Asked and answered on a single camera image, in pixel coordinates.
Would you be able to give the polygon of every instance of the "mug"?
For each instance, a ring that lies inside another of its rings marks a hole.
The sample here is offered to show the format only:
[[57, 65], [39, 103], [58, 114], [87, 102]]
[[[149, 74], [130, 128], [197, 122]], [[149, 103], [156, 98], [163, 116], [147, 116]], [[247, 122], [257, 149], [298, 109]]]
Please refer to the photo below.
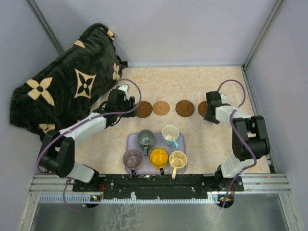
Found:
[[171, 153], [169, 163], [173, 167], [172, 179], [175, 179], [177, 170], [183, 169], [187, 164], [187, 156], [183, 152], [175, 151]]
[[179, 148], [179, 144], [176, 139], [179, 137], [179, 130], [176, 126], [167, 125], [163, 128], [162, 135], [164, 137], [164, 143], [173, 148]]
[[160, 169], [160, 173], [162, 175], [165, 174], [164, 167], [168, 163], [168, 153], [165, 149], [162, 148], [154, 149], [150, 154], [150, 161], [152, 165]]
[[131, 173], [135, 176], [136, 171], [141, 167], [142, 155], [137, 150], [128, 150], [123, 155], [123, 164], [131, 169]]
[[156, 144], [156, 137], [150, 130], [143, 130], [138, 134], [138, 143], [143, 148], [144, 155], [148, 155], [148, 150]]

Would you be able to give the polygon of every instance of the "purple tray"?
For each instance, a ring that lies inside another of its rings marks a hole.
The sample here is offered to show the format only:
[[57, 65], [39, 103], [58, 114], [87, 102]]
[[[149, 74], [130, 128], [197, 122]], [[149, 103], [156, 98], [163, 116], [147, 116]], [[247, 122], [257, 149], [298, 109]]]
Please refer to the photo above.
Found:
[[[154, 133], [154, 135], [156, 136], [156, 145], [154, 148], [149, 149], [148, 155], [145, 156], [143, 154], [143, 149], [139, 146], [138, 144], [138, 133], [132, 133], [128, 136], [127, 138], [127, 150], [131, 150], [131, 149], [135, 149], [138, 150], [141, 155], [142, 155], [142, 161], [141, 161], [141, 168], [138, 169], [138, 171], [136, 171], [136, 174], [138, 175], [146, 175], [146, 174], [160, 174], [159, 169], [155, 168], [151, 162], [150, 162], [150, 154], [151, 151], [154, 150], [155, 148], [163, 148], [167, 151], [168, 156], [173, 153], [174, 151], [181, 151], [185, 153], [185, 142], [184, 142], [184, 136], [180, 133], [177, 142], [179, 144], [179, 148], [173, 148], [171, 146], [168, 146], [164, 143], [164, 138], [162, 133]], [[126, 172], [128, 172], [129, 174], [131, 174], [131, 170], [127, 167], [125, 167]], [[177, 172], [177, 174], [182, 174], [184, 173], [186, 170], [186, 166], [179, 172]], [[169, 164], [169, 160], [168, 160], [168, 164], [166, 167], [164, 167], [164, 172], [165, 174], [172, 174], [173, 171], [173, 167]]]

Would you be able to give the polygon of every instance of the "dark brown coaster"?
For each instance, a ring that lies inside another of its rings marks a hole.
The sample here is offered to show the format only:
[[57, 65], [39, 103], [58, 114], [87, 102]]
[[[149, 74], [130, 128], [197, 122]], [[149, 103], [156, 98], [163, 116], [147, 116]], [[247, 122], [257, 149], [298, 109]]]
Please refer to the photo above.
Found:
[[167, 115], [168, 112], [170, 111], [170, 106], [167, 102], [165, 101], [157, 101], [156, 103], [154, 103], [153, 105], [153, 112], [156, 114], [156, 115], [161, 115], [161, 116], [164, 116], [164, 115]]
[[146, 118], [152, 114], [152, 105], [147, 101], [141, 101], [137, 108], [137, 116], [139, 118]]
[[207, 110], [207, 101], [199, 103], [198, 112], [202, 117], [205, 116], [206, 110]]
[[194, 113], [194, 105], [188, 100], [182, 100], [175, 106], [176, 112], [182, 117], [189, 117]]

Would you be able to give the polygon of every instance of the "metal frame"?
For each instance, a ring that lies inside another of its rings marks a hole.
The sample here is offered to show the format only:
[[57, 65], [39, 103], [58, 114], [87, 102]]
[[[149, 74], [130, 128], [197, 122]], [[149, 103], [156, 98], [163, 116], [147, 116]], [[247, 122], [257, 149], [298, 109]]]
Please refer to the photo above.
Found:
[[[55, 46], [56, 50], [59, 54], [64, 52], [64, 49], [60, 42], [58, 41], [55, 33], [49, 26], [46, 21], [44, 15], [40, 11], [38, 5], [35, 0], [26, 0], [31, 9], [33, 10], [35, 16], [41, 23], [42, 27], [46, 31], [49, 39]], [[266, 33], [268, 32], [270, 26], [272, 25], [274, 19], [276, 18], [279, 10], [282, 7], [284, 0], [277, 0], [275, 6], [270, 13], [263, 29], [261, 30], [255, 44], [253, 45], [245, 63], [242, 66], [242, 73], [246, 83], [246, 87], [248, 90], [248, 94], [251, 100], [251, 105], [253, 107], [255, 114], [260, 114], [260, 109], [256, 100], [256, 96], [247, 73], [247, 68], [251, 63], [255, 53], [260, 47]], [[274, 170], [276, 170], [275, 160], [273, 158], [272, 153], [269, 154], [268, 157], [269, 164], [273, 164]], [[245, 190], [243, 192], [236, 192], [236, 194], [243, 193], [278, 193], [282, 205], [282, 210], [284, 212], [287, 225], [290, 230], [293, 231], [303, 231], [303, 224], [300, 218], [300, 214], [298, 212], [298, 208], [296, 202], [293, 198], [287, 177], [285, 174], [245, 174], [242, 175], [243, 184]], [[66, 179], [58, 178], [57, 176], [42, 176], [35, 175], [33, 178], [33, 182], [29, 191], [28, 199], [26, 202], [26, 206], [24, 209], [23, 218], [19, 227], [20, 231], [29, 231], [31, 229], [33, 217], [35, 211], [37, 209], [38, 203], [59, 203], [62, 202], [62, 193], [66, 184]], [[138, 201], [134, 198], [131, 200], [102, 200], [101, 203], [216, 203], [217, 196], [219, 194], [224, 194], [225, 192], [208, 192], [209, 200], [208, 201], [197, 201], [197, 200], [189, 200], [189, 201], [179, 201], [179, 200], [143, 200]], [[80, 203], [81, 201], [88, 201], [89, 196], [91, 194], [98, 194], [98, 192], [72, 192], [72, 186], [68, 186], [66, 192], [66, 199], [70, 203]]]

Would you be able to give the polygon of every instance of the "wall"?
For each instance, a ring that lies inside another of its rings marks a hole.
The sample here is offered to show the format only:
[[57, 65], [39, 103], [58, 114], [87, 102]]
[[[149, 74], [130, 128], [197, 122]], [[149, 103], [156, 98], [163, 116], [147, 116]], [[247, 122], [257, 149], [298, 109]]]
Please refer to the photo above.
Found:
[[25, 0], [1, 0], [0, 31], [0, 230], [13, 231], [36, 172], [40, 141], [9, 125], [10, 98], [57, 53]]
[[308, 1], [285, 1], [248, 68], [278, 170], [308, 216]]
[[243, 64], [276, 0], [36, 0], [68, 49], [93, 23], [129, 65]]

